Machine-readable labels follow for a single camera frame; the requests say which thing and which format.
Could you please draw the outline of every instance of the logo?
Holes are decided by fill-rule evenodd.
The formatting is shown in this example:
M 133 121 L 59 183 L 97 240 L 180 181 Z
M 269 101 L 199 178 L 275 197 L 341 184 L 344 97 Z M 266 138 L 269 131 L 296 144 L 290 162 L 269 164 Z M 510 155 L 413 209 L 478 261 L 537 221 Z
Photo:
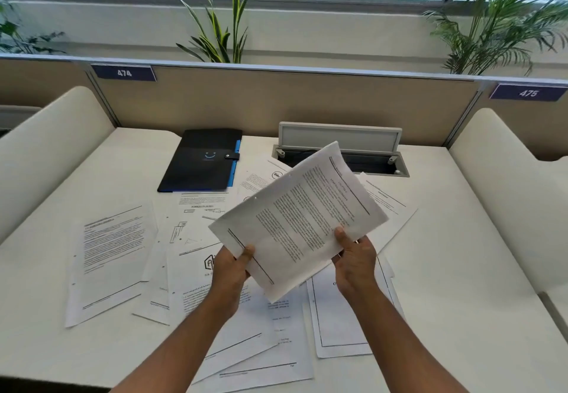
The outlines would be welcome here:
M 215 260 L 215 257 L 213 257 L 213 254 L 211 254 L 209 257 L 207 257 L 205 259 L 205 268 L 208 269 L 208 270 L 212 270 L 214 260 Z

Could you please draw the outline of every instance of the blue folder edge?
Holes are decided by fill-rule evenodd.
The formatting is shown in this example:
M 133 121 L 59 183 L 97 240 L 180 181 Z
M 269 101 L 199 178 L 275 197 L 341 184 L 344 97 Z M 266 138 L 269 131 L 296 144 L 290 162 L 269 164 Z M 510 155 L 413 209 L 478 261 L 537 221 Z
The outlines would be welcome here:
M 241 147 L 241 141 L 237 140 L 237 144 L 235 145 L 235 152 L 238 153 L 238 150 Z M 227 183 L 227 188 L 233 186 L 233 181 L 235 180 L 235 170 L 237 169 L 237 160 L 233 160 L 233 166 L 231 167 L 231 174 L 229 175 L 229 182 Z

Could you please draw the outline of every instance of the forearm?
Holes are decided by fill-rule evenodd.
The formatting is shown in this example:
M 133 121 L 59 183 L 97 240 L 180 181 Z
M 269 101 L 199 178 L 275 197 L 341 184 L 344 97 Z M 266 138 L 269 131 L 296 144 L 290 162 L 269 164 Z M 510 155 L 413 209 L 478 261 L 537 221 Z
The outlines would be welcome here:
M 205 298 L 112 393 L 185 393 L 225 321 Z
M 378 287 L 350 299 L 392 393 L 465 392 L 428 352 Z

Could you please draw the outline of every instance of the number sign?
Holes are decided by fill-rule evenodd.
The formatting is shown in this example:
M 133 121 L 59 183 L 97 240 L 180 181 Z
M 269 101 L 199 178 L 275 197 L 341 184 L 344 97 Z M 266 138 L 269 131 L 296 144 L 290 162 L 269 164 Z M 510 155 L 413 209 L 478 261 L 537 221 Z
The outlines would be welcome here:
M 151 66 L 115 66 L 91 64 L 96 75 L 101 79 L 119 79 L 126 81 L 156 81 Z
M 515 85 L 500 83 L 490 99 L 526 100 L 529 102 L 557 102 L 568 87 L 546 85 Z

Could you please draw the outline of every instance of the white wall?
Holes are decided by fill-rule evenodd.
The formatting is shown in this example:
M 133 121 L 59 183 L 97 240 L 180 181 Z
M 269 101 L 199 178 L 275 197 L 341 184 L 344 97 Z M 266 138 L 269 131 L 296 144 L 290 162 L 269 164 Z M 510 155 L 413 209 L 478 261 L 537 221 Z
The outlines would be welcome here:
M 197 33 L 183 7 L 20 2 L 17 8 L 31 32 L 64 31 L 62 46 L 70 54 L 193 60 L 175 46 L 188 45 Z M 222 25 L 231 25 L 231 10 L 217 11 Z M 204 12 L 199 14 L 205 22 Z M 243 59 L 249 64 L 446 72 L 441 66 L 448 50 L 430 36 L 433 23 L 420 15 L 248 9 L 241 26 L 249 27 Z M 568 50 L 535 52 L 533 61 L 531 76 L 568 79 Z M 524 73 L 513 66 L 487 72 Z

